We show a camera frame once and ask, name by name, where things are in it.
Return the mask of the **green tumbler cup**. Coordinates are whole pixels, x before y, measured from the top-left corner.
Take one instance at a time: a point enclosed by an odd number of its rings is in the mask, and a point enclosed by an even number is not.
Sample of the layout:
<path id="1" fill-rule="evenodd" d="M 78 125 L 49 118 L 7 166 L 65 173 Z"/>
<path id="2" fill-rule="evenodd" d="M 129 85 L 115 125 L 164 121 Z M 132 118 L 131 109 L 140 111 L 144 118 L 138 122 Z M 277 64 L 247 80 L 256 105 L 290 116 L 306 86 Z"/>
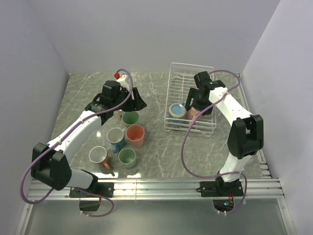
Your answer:
<path id="1" fill-rule="evenodd" d="M 139 113 L 136 111 L 125 112 L 122 115 L 122 122 L 126 128 L 130 127 L 131 125 L 137 124 L 138 121 L 139 121 Z"/>

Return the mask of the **pink faceted mug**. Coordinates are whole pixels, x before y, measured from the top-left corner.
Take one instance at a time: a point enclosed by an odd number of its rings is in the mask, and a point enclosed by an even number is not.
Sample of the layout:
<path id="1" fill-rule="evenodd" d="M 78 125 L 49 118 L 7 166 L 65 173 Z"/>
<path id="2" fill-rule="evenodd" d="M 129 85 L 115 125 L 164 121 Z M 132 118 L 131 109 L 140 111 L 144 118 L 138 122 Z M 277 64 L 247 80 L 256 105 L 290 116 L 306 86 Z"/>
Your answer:
<path id="1" fill-rule="evenodd" d="M 194 108 L 194 107 L 191 107 L 185 114 L 185 118 L 186 120 L 188 120 L 190 123 L 193 122 L 194 120 L 196 120 L 198 114 L 200 113 L 201 111 Z"/>

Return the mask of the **steel and brown cup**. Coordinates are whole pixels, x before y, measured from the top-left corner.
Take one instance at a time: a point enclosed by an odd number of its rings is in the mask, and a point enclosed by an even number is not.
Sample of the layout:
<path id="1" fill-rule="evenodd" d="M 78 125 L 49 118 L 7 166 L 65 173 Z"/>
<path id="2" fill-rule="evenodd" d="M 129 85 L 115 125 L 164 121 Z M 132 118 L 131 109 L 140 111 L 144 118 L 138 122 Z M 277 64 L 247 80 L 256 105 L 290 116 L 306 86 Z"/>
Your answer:
<path id="1" fill-rule="evenodd" d="M 113 113 L 114 117 L 119 118 L 119 119 L 122 119 L 123 114 L 124 114 L 124 111 L 122 110 L 115 110 Z"/>

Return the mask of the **blue butterfly mug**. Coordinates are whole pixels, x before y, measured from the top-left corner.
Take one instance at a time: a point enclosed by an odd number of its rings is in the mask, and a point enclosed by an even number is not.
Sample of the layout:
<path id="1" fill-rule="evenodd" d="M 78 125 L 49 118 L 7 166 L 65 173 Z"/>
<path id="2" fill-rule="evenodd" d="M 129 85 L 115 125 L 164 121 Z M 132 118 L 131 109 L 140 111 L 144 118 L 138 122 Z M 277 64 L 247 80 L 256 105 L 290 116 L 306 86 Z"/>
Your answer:
<path id="1" fill-rule="evenodd" d="M 169 107 L 170 121 L 173 123 L 173 128 L 180 128 L 181 124 L 184 122 L 185 114 L 187 110 L 185 108 L 185 102 L 180 101 L 179 103 L 174 103 Z"/>

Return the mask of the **coral pink tumbler cup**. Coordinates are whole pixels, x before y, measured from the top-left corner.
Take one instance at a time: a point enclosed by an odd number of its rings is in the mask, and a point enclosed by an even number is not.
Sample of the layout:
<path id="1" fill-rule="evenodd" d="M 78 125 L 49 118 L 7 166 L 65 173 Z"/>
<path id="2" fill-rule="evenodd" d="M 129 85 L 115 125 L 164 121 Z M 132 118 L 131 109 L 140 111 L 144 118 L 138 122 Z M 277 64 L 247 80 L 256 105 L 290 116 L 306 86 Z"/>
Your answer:
<path id="1" fill-rule="evenodd" d="M 145 130 L 140 125 L 131 125 L 127 128 L 126 136 L 134 148 L 141 148 L 144 143 Z"/>

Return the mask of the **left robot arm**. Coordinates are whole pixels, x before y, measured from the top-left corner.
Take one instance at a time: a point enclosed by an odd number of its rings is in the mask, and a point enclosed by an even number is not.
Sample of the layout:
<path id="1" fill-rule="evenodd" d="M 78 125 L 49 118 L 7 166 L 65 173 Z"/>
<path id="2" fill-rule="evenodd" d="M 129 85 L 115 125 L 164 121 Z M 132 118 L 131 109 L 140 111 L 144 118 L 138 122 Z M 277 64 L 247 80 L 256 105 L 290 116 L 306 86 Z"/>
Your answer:
<path id="1" fill-rule="evenodd" d="M 140 111 L 146 106 L 133 81 L 106 81 L 102 92 L 94 97 L 68 129 L 47 144 L 35 145 L 31 176 L 54 190 L 81 188 L 82 193 L 93 197 L 100 189 L 98 178 L 90 172 L 71 169 L 69 159 L 93 131 L 113 116 L 115 110 Z"/>

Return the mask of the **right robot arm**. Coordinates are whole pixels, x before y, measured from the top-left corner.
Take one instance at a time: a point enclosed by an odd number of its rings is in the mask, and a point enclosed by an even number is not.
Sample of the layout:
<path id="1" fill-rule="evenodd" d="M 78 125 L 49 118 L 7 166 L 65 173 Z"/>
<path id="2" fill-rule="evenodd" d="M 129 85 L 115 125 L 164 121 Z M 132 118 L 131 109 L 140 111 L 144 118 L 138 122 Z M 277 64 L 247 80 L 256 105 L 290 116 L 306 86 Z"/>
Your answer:
<path id="1" fill-rule="evenodd" d="M 185 108 L 199 113 L 192 118 L 191 126 L 201 117 L 209 115 L 216 107 L 230 124 L 227 140 L 229 155 L 224 166 L 212 182 L 201 182 L 199 191 L 203 197 L 243 196 L 239 180 L 242 171 L 251 159 L 264 146 L 264 121 L 260 115 L 246 110 L 220 80 L 212 80 L 210 73 L 202 71 L 194 76 L 196 88 L 191 88 Z"/>

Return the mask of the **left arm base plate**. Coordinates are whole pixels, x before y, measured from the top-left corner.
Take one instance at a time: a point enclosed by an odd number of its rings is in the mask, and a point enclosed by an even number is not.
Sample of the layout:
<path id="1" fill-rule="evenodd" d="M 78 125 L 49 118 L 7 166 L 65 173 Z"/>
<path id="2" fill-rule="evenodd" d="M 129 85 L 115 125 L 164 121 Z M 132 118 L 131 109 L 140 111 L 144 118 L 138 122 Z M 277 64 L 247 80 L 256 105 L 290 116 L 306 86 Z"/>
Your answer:
<path id="1" fill-rule="evenodd" d="M 97 196 L 104 196 L 107 198 L 113 197 L 114 191 L 114 183 L 113 182 L 97 182 L 92 187 L 88 189 L 80 190 L 75 188 L 74 190 L 70 190 L 69 197 L 70 198 L 86 198 L 92 197 L 91 194 L 95 194 Z"/>

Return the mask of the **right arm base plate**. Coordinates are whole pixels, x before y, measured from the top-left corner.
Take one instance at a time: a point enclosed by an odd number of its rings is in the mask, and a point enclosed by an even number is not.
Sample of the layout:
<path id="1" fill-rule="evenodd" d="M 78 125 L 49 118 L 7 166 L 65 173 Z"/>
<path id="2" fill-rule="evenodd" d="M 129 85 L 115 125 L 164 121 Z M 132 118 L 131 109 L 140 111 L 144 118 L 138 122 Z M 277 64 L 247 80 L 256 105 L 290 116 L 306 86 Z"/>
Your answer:
<path id="1" fill-rule="evenodd" d="M 196 192 L 201 194 L 201 197 L 228 197 L 228 196 L 243 196 L 243 186 L 239 179 L 226 183 L 222 178 L 217 178 L 215 181 L 202 181 Z"/>

